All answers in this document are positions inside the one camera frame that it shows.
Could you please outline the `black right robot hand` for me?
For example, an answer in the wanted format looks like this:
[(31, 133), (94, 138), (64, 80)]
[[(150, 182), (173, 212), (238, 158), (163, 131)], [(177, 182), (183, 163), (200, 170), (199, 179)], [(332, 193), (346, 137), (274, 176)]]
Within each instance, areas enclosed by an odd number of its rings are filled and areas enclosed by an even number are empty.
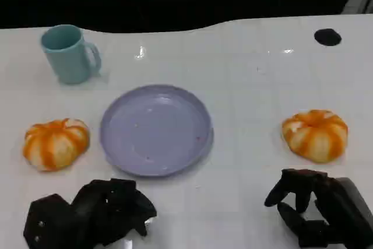
[(301, 248), (372, 248), (372, 212), (347, 177), (284, 169), (264, 205), (277, 207)]

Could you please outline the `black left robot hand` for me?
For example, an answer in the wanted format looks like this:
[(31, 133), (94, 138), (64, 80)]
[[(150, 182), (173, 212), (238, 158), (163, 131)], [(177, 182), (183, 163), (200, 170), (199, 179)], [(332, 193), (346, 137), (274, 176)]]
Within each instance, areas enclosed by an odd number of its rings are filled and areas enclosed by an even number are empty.
[(93, 180), (72, 203), (58, 194), (33, 201), (23, 236), (29, 248), (94, 248), (110, 245), (131, 230), (147, 236), (146, 222), (156, 216), (135, 181)]

